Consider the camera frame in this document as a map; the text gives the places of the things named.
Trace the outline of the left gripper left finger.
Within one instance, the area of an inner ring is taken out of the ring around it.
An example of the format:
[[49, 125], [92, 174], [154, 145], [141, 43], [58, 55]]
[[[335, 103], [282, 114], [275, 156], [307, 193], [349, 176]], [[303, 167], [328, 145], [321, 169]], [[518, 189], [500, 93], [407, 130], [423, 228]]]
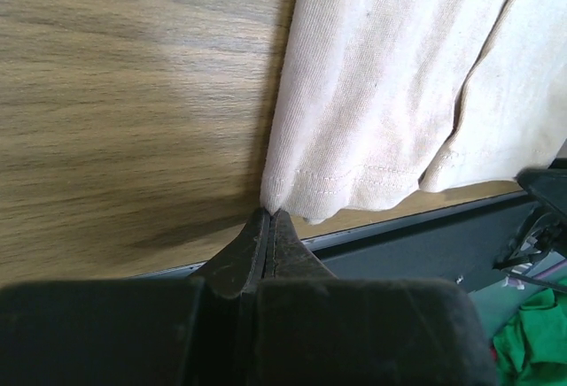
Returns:
[[237, 237], [192, 273], [190, 278], [203, 279], [222, 298], [239, 297], [262, 277], [269, 227], [270, 214], [265, 209], [256, 209]]

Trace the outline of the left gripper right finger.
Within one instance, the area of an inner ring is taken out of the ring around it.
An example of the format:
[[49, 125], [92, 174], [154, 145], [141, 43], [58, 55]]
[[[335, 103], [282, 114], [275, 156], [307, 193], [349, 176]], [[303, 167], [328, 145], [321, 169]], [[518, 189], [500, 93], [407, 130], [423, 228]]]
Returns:
[[336, 276], [299, 239], [289, 213], [262, 210], [260, 278], [336, 279]]

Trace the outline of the beige t shirt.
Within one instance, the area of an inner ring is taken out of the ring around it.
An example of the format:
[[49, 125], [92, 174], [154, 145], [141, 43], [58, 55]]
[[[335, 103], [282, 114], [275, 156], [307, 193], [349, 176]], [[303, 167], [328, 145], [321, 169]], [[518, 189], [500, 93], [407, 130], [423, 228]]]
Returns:
[[566, 139], [566, 0], [296, 0], [260, 202], [319, 223], [511, 181]]

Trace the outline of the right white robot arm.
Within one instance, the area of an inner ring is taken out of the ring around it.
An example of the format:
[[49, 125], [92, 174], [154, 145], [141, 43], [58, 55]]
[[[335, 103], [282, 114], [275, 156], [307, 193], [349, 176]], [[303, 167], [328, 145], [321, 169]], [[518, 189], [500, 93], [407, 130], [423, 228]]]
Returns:
[[493, 269], [514, 284], [531, 284], [565, 293], [566, 287], [546, 278], [563, 269], [566, 261], [538, 274], [530, 271], [551, 253], [566, 256], [566, 160], [549, 168], [526, 168], [517, 176], [520, 187], [536, 203], [522, 224], [508, 257], [494, 262]]

